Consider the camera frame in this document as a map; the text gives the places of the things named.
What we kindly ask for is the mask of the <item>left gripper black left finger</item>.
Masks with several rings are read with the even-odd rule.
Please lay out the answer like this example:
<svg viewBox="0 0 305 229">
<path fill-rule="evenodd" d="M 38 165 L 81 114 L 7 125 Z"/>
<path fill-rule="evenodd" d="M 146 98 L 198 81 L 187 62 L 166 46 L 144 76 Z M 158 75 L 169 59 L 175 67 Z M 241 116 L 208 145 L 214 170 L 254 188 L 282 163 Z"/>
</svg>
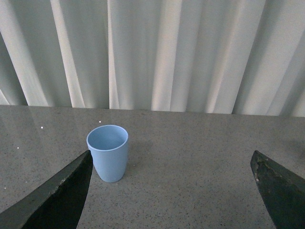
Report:
<svg viewBox="0 0 305 229">
<path fill-rule="evenodd" d="M 75 229 L 87 198 L 93 161 L 85 151 L 0 214 L 2 229 Z"/>
</svg>

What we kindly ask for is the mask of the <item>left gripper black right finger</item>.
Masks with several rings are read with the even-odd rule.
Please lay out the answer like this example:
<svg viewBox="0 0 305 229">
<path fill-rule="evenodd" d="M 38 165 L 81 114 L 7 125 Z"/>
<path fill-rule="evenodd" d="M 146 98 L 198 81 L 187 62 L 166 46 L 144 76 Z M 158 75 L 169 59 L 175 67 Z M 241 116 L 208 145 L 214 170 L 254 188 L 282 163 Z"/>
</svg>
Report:
<svg viewBox="0 0 305 229">
<path fill-rule="evenodd" d="M 305 227 L 305 180 L 259 151 L 251 170 L 264 205 L 277 229 Z"/>
</svg>

